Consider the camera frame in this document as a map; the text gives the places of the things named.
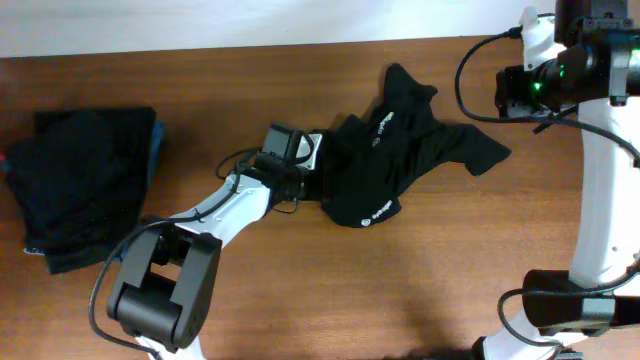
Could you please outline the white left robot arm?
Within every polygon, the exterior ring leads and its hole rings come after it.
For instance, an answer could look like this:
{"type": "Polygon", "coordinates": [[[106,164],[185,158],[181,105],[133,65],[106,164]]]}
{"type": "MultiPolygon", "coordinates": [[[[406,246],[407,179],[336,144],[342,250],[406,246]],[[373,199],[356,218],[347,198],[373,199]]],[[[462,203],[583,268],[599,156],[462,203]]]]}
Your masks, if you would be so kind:
{"type": "Polygon", "coordinates": [[[151,359],[200,359],[222,249],[282,202],[309,192],[329,134],[273,125],[262,146],[233,154],[223,185],[193,208],[149,217],[109,255],[121,266],[107,315],[127,334],[103,339],[151,359]]]}

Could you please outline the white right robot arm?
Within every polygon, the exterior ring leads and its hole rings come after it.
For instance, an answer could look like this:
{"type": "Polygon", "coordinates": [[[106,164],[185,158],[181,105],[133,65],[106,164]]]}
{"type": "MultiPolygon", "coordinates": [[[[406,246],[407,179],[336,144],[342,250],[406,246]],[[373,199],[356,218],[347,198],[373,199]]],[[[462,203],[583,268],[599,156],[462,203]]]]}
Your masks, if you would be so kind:
{"type": "Polygon", "coordinates": [[[581,131],[580,226],[570,267],[528,272],[521,311],[472,355],[568,359],[573,344],[639,323],[639,31],[624,1],[559,1],[526,8],[508,36],[523,62],[497,74],[497,120],[581,131]]]}

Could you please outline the black t-shirt with logo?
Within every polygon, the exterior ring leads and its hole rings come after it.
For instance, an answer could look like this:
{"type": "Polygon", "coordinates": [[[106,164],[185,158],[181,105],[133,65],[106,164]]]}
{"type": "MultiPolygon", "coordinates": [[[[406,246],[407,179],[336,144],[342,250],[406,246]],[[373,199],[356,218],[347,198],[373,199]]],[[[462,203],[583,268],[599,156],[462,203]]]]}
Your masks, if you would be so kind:
{"type": "Polygon", "coordinates": [[[322,210],[336,224],[365,228],[398,214],[399,197],[444,163],[480,176],[511,150],[470,124],[438,121],[423,85],[399,64],[385,72],[382,100],[367,121],[348,116],[326,143],[322,210]]]}

